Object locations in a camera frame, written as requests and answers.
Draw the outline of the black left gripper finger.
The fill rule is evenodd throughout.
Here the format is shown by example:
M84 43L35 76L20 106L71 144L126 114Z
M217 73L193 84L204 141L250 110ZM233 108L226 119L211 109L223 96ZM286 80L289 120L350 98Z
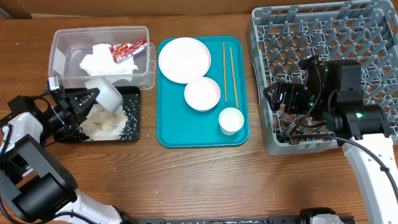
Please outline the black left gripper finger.
M66 96L70 100L70 105L76 115L88 115L99 94L100 90L98 88L77 89L66 92Z
M67 126L59 129L54 135L53 139L56 142L83 142L89 137L83 133L83 130L78 126Z

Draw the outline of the grey small bowl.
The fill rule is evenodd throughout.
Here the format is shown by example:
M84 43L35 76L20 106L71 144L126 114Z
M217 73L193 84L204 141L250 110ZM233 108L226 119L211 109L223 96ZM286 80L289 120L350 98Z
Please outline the grey small bowl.
M96 101L110 113L115 113L123 102L120 92L104 77L96 77L85 82L85 87L99 89Z

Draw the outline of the white napkin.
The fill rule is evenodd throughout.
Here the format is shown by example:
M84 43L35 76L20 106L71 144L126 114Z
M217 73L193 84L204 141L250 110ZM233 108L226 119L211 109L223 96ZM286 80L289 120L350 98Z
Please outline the white napkin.
M80 68L89 76L99 75L130 75L138 67L133 58L121 63L113 61L109 44L97 44L93 46L93 53L86 55L80 63Z

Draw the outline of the white cup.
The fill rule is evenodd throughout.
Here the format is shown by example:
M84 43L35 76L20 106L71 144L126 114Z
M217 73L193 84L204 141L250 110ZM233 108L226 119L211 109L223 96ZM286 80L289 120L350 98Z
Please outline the white cup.
M227 136L234 135L244 124L244 116L237 108L225 108L219 115L221 132Z

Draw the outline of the red snack wrapper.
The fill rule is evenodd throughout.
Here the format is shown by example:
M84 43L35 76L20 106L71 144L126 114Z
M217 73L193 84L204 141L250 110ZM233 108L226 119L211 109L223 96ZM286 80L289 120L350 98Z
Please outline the red snack wrapper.
M136 43L121 43L111 45L109 50L111 52L113 61L115 63L121 63L133 56L142 52L147 46L147 39L142 39Z

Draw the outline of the pink bowl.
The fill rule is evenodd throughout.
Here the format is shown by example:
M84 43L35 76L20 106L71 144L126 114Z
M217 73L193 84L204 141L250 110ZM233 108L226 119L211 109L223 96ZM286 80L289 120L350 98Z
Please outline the pink bowl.
M184 98L188 106L194 110L209 111L218 104L221 90L217 82L211 78L199 77L186 85Z

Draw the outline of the pink round plate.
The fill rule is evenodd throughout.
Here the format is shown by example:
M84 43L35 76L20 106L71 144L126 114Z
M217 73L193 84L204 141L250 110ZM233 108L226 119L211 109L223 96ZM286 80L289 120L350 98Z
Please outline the pink round plate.
M204 77L211 66L207 46L194 38L176 38L164 45L159 54L161 73L170 81L187 84Z

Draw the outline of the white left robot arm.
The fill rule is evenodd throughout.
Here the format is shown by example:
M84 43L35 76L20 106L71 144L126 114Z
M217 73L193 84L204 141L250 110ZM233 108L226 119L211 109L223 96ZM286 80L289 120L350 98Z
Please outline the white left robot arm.
M1 119L1 212L11 223L137 223L128 213L78 190L72 174L46 149L48 138L82 123L99 89L15 97Z

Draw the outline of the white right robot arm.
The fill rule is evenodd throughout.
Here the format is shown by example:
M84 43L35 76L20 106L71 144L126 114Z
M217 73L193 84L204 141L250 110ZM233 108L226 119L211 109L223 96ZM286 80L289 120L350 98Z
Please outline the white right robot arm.
M379 105L366 105L361 88L362 67L356 60L299 61L306 71L302 84L277 82L263 95L270 110L311 116L328 134L282 134L290 140L336 141L349 160L370 223L397 223L397 165L391 128Z

